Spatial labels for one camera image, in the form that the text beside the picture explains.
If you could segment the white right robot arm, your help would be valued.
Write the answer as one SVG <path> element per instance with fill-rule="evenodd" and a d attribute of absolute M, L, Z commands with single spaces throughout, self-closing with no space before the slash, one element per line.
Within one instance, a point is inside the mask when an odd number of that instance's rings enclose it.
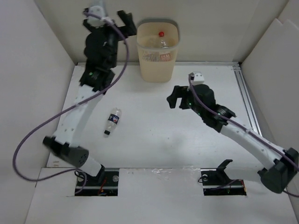
<path fill-rule="evenodd" d="M 299 171 L 299 153 L 294 148 L 279 147 L 237 122 L 236 114 L 216 103 L 214 92 L 205 84 L 176 85 L 167 102 L 175 108 L 191 109 L 216 132 L 230 138 L 252 154 L 263 168 L 257 173 L 261 183 L 270 191 L 281 194 Z"/>

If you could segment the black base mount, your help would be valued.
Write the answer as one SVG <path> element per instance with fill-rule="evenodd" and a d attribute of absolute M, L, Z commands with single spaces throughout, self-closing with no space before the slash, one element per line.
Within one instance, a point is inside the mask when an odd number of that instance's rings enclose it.
<path fill-rule="evenodd" d="M 225 173 L 228 164 L 233 160 L 226 159 L 216 168 L 201 168 L 198 183 L 202 184 L 204 196 L 246 196 L 242 179 L 230 179 Z"/>
<path fill-rule="evenodd" d="M 75 196 L 118 196 L 119 168 L 106 168 L 101 182 L 97 182 L 91 176 L 75 171 L 77 178 Z"/>

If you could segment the small black cap cola bottle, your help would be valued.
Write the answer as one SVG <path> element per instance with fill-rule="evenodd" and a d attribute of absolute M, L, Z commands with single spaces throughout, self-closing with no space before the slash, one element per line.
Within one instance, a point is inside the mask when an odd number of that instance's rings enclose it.
<path fill-rule="evenodd" d="M 116 129 L 117 124 L 120 121 L 122 116 L 122 110 L 120 108 L 113 108 L 108 116 L 105 130 L 104 130 L 104 137 L 107 138 L 110 134 Z"/>

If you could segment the red label water bottle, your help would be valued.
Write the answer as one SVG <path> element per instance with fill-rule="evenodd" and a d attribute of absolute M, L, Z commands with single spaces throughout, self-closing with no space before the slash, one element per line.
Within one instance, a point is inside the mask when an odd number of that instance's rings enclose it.
<path fill-rule="evenodd" d="M 151 36 L 147 42 L 146 47 L 153 49 L 162 49 L 163 51 L 150 51 L 146 54 L 145 58 L 149 62 L 170 62 L 173 58 L 172 52 L 167 51 L 170 47 L 173 47 L 175 41 L 167 37 L 163 31 L 160 31 L 158 35 Z"/>

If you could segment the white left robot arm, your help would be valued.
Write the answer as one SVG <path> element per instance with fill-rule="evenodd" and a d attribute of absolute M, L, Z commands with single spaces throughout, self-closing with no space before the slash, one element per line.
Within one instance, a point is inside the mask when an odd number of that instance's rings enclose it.
<path fill-rule="evenodd" d="M 53 133 L 46 136 L 43 144 L 58 158 L 81 169 L 88 180 L 99 185 L 104 181 L 105 168 L 79 145 L 81 134 L 99 101 L 111 83 L 115 82 L 112 69 L 117 64 L 118 43 L 137 33 L 131 13 L 117 12 L 124 26 L 118 27 L 113 20 L 85 10 L 88 17 L 83 21 L 90 34 L 85 40 L 85 71 L 79 80 L 79 89 L 73 108 Z"/>

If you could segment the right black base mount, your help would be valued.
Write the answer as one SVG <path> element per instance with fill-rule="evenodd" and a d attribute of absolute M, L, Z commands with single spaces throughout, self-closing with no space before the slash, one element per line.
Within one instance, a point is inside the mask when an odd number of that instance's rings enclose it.
<path fill-rule="evenodd" d="M 226 159 L 216 168 L 201 168 L 198 183 L 202 184 L 204 196 L 246 196 L 242 179 L 230 179 L 225 173 L 228 164 L 233 160 Z"/>

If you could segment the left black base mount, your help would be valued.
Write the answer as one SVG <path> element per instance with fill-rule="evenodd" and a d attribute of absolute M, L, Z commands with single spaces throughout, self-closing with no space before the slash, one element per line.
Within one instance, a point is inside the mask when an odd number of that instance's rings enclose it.
<path fill-rule="evenodd" d="M 75 171 L 77 178 L 75 196 L 118 196 L 119 168 L 106 168 L 101 182 L 97 182 L 91 176 Z"/>

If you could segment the beige plastic waste bin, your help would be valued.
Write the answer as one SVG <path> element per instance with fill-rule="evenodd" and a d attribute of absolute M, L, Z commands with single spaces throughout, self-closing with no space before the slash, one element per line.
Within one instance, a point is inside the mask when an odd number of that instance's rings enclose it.
<path fill-rule="evenodd" d="M 144 81 L 170 81 L 175 66 L 180 30 L 167 18 L 146 18 L 137 24 L 137 51 Z"/>

